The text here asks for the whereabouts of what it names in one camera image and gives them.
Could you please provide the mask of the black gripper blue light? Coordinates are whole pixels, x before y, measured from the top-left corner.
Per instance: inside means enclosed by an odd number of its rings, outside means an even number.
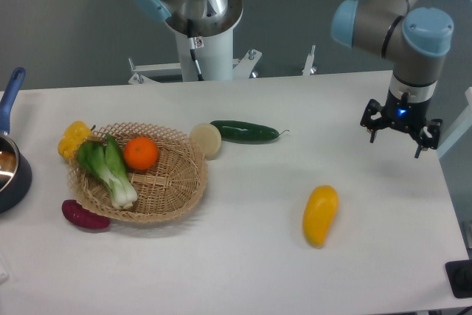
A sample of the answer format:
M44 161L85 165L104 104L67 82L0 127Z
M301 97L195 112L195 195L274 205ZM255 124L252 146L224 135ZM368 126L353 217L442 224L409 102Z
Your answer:
M435 83L419 86L404 82L395 75L392 75L390 80L385 102L386 114L393 121L395 129L415 134L416 159L422 151L436 150L439 145L443 120L426 119L434 90ZM369 142L373 143L377 132L386 127L384 107L377 100L369 100L360 124L370 134Z

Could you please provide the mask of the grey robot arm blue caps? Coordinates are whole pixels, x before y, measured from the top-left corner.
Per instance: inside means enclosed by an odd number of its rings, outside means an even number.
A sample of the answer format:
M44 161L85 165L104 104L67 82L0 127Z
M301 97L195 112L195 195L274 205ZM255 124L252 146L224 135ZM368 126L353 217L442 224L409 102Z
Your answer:
M184 80L235 78L233 30L243 14L242 0L133 1L173 31ZM408 134L424 151L437 149L440 142L442 122L428 119L426 112L451 47L454 23L442 10L416 7L416 1L343 1L330 33L340 44L394 65L386 102L370 100L361 125L371 135L385 128Z

